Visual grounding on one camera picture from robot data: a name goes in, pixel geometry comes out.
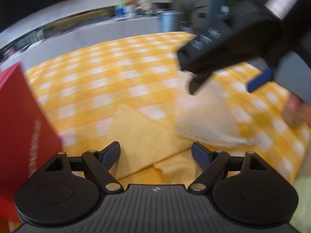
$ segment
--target metal pin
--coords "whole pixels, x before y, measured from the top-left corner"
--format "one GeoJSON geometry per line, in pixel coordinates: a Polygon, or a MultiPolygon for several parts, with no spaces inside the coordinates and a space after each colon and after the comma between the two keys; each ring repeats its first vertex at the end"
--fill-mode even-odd
{"type": "Polygon", "coordinates": [[[117,191],[120,188],[121,188],[121,186],[118,183],[109,183],[106,185],[106,189],[109,191],[117,191]]]}
{"type": "Polygon", "coordinates": [[[202,183],[194,183],[191,185],[190,187],[193,191],[203,191],[204,189],[206,189],[206,186],[202,183]]]}

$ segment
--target light blue trash can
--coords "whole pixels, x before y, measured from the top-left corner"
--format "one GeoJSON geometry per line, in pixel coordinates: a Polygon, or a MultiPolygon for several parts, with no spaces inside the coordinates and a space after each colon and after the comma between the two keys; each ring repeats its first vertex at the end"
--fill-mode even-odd
{"type": "Polygon", "coordinates": [[[175,10],[163,10],[159,14],[161,32],[178,32],[180,31],[180,23],[182,13],[175,10]]]}

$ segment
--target pale green surface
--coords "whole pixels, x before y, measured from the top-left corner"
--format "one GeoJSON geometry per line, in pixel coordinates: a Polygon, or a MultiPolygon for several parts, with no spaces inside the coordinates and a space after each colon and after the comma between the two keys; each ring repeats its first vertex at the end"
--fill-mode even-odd
{"type": "Polygon", "coordinates": [[[301,233],[311,233],[311,176],[295,180],[299,203],[290,223],[301,233]]]}

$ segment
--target finger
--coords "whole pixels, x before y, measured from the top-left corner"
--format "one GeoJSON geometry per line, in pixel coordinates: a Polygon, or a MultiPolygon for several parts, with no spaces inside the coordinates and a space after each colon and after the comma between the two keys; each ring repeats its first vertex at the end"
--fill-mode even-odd
{"type": "Polygon", "coordinates": [[[291,111],[298,111],[301,106],[301,99],[294,95],[293,93],[290,93],[290,97],[287,102],[287,107],[291,111]]]}

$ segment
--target red box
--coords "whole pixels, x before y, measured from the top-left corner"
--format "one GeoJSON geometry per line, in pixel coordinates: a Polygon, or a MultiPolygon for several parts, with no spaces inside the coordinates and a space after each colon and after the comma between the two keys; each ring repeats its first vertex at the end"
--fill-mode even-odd
{"type": "Polygon", "coordinates": [[[61,149],[61,139],[41,112],[20,63],[1,72],[0,219],[19,221],[16,190],[61,149]]]}

